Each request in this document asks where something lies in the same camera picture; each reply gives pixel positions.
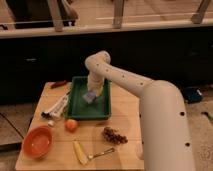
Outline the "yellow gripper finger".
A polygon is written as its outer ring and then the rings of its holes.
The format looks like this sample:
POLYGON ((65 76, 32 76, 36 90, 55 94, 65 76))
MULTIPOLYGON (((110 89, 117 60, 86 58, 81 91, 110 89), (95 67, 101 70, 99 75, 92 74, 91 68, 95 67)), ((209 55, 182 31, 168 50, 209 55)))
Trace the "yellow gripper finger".
POLYGON ((101 88, 99 88, 99 89, 96 90, 96 97, 97 98, 101 96, 102 91, 103 91, 103 87, 101 87, 101 88))

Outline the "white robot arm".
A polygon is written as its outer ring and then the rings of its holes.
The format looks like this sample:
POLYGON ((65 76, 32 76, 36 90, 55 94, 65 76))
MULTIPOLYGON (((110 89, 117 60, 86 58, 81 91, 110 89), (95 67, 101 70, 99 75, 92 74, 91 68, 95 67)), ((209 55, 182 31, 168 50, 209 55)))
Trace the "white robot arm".
POLYGON ((110 61, 106 51, 86 58, 87 87, 98 93, 104 79, 108 79, 139 98, 145 171, 196 171, 180 90, 168 81, 114 67, 110 61))

